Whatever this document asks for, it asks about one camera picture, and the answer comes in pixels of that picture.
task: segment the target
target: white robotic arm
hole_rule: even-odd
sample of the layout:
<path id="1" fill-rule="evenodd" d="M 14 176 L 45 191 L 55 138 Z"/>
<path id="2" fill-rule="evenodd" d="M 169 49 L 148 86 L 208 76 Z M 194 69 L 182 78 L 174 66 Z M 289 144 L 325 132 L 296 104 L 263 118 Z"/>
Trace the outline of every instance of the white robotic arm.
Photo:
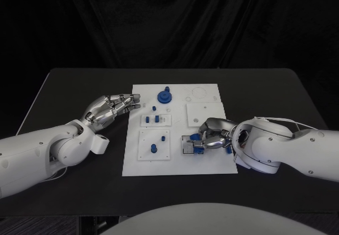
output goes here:
<path id="1" fill-rule="evenodd" d="M 195 147 L 220 148 L 233 144 L 236 162 L 263 173 L 275 174 L 280 163 L 305 175 L 339 181 L 339 132 L 302 130 L 254 118 L 240 125 L 230 120 L 210 118 L 200 129 L 207 139 L 192 141 Z"/>
<path id="2" fill-rule="evenodd" d="M 81 120 L 0 140 L 0 198 L 5 198 L 87 158 L 90 151 L 103 154 L 109 139 L 96 132 L 115 118 L 141 108 L 139 94 L 100 97 Z"/>

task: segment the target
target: black backdrop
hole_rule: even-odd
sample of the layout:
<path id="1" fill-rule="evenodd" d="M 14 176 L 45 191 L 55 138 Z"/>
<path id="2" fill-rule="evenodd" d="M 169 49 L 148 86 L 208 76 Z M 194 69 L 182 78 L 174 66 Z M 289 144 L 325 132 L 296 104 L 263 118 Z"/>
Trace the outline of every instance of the black backdrop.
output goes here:
<path id="1" fill-rule="evenodd" d="M 47 74 L 63 67 L 292 68 L 339 129 L 338 6 L 337 0 L 2 1 L 0 138 L 16 134 Z"/>

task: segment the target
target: table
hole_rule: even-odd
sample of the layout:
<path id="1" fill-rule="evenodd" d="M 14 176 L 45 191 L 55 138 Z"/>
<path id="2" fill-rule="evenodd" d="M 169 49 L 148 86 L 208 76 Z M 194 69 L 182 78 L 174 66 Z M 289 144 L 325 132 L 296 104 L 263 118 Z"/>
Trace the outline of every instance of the table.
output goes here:
<path id="1" fill-rule="evenodd" d="M 81 118 L 104 94 L 130 93 L 133 84 L 218 83 L 229 119 L 291 118 L 319 129 L 325 121 L 289 69 L 54 69 L 21 134 Z M 122 177 L 129 117 L 103 134 L 104 155 L 90 154 L 66 176 L 0 200 L 0 216 L 136 215 L 195 202 L 230 203 L 270 212 L 339 210 L 339 184 L 282 164 L 275 175 L 239 166 L 239 174 Z"/>

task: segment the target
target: robotic hand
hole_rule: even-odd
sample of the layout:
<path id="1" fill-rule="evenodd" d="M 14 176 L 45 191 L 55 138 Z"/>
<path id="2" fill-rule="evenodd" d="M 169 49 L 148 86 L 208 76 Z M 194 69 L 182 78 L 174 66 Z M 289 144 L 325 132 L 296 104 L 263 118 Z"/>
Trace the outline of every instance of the robotic hand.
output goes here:
<path id="1" fill-rule="evenodd" d="M 275 174 L 280 163 L 286 163 L 305 175 L 339 182 L 339 132 L 308 126 L 312 129 L 293 133 L 269 119 L 295 122 L 256 117 L 237 124 L 227 119 L 210 118 L 200 128 L 201 137 L 205 133 L 207 139 L 191 141 L 194 147 L 233 145 L 236 163 L 246 168 Z"/>
<path id="2" fill-rule="evenodd" d="M 0 140 L 0 198 L 81 163 L 90 151 L 104 153 L 109 139 L 96 132 L 119 115 L 141 108 L 139 99 L 139 94 L 102 96 L 89 106 L 81 120 Z"/>

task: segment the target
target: cable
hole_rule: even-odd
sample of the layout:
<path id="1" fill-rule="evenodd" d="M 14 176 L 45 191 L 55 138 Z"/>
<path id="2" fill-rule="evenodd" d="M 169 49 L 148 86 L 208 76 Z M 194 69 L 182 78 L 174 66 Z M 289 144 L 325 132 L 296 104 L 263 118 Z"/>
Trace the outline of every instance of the cable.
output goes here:
<path id="1" fill-rule="evenodd" d="M 299 124 L 299 125 L 302 125 L 302 126 L 309 127 L 311 129 L 318 130 L 315 127 L 308 126 L 308 125 L 302 124 L 301 122 L 296 122 L 296 121 L 293 121 L 293 120 L 291 120 L 291 119 L 286 119 L 286 118 L 279 118 L 279 117 L 256 117 L 256 118 L 259 118 L 259 119 L 265 118 L 265 119 L 267 119 L 267 120 L 278 120 L 278 121 L 292 122 L 292 123 L 296 123 L 296 124 Z"/>
<path id="2" fill-rule="evenodd" d="M 55 175 L 57 175 L 57 173 L 53 175 L 53 177 L 48 179 L 48 180 L 44 180 L 42 182 L 47 182 L 47 181 L 51 181 L 51 180 L 57 180 L 57 179 L 60 179 L 64 175 L 66 175 L 66 172 L 68 171 L 68 167 L 66 168 L 66 171 L 64 171 L 64 173 L 61 174 L 61 176 L 58 176 L 57 178 L 53 178 Z"/>

